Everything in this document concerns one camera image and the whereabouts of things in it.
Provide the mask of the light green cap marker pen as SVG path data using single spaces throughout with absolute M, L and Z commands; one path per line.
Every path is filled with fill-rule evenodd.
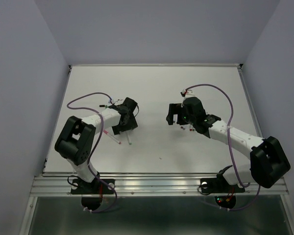
M 130 138 L 130 134 L 129 134 L 129 132 L 126 131 L 125 134 L 126 134 L 126 138 L 127 138 L 128 144 L 129 144 L 129 145 L 132 145 L 132 141 L 131 141 L 131 138 Z

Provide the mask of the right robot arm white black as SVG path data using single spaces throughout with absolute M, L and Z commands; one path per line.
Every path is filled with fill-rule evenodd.
M 189 124 L 199 134 L 226 144 L 229 151 L 236 150 L 249 160 L 249 164 L 228 166 L 219 173 L 216 187 L 221 191 L 239 183 L 257 183 L 270 188 L 291 169 L 277 138 L 264 139 L 231 127 L 220 117 L 207 114 L 195 96 L 185 98 L 182 103 L 169 104 L 168 125 L 174 124 L 174 117 L 178 125 Z

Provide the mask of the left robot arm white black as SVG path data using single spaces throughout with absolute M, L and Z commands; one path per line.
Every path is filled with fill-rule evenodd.
M 138 103 L 127 97 L 95 115 L 84 118 L 71 116 L 67 119 L 54 149 L 71 164 L 87 192 L 93 193 L 99 188 L 96 178 L 98 172 L 90 162 L 95 135 L 102 135 L 108 128 L 112 129 L 114 135 L 137 128 L 134 115 L 137 107 Z

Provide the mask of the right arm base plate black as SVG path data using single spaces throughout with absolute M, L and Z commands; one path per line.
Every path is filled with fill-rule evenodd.
M 216 194 L 215 202 L 218 206 L 233 209 L 236 205 L 236 193 L 244 193 L 245 189 L 237 185 L 230 185 L 223 178 L 203 178 L 200 180 L 197 191 L 205 196 Z

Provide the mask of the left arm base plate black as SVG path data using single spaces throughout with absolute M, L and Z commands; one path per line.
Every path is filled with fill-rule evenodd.
M 75 177 L 72 181 L 67 178 L 67 182 L 71 186 L 71 194 L 81 196 L 81 206 L 86 212 L 108 212 L 116 203 L 114 179 L 94 179 L 91 183 L 87 183 Z

